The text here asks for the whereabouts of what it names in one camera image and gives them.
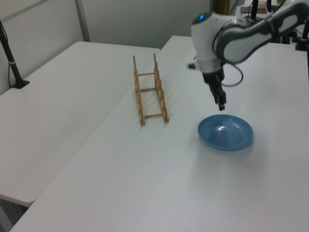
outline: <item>white wall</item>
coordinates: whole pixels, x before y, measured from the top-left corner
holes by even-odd
[[[74,0],[48,0],[2,23],[22,78],[83,40]],[[9,89],[7,65],[0,46],[0,95]]]
[[[81,0],[90,41],[162,48],[172,35],[190,36],[210,0]]]
[[[19,11],[28,8],[41,0],[1,0],[0,1],[0,19],[14,15]]]

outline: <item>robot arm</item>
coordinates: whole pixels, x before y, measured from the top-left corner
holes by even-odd
[[[287,0],[276,13],[253,26],[240,17],[201,14],[191,26],[197,60],[189,68],[202,71],[215,103],[223,110],[226,103],[221,85],[224,64],[243,62],[259,47],[303,24],[308,17],[308,0]]]

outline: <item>white table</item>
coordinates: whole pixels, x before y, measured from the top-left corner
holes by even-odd
[[[12,232],[307,232],[306,53],[269,44],[240,65],[245,78],[225,88],[221,113],[247,120],[254,143],[235,152],[198,137],[219,110],[201,73],[185,67],[194,56],[186,37],[157,56],[169,123],[141,126],[132,86]],[[228,66],[225,74],[239,78]],[[147,95],[145,108],[155,101]]]
[[[78,42],[0,96],[0,198],[45,190],[159,49]]]

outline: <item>blue plate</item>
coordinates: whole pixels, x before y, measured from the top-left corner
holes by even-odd
[[[233,151],[245,148],[253,140],[252,127],[243,119],[232,115],[213,115],[198,126],[203,141],[216,149]]]

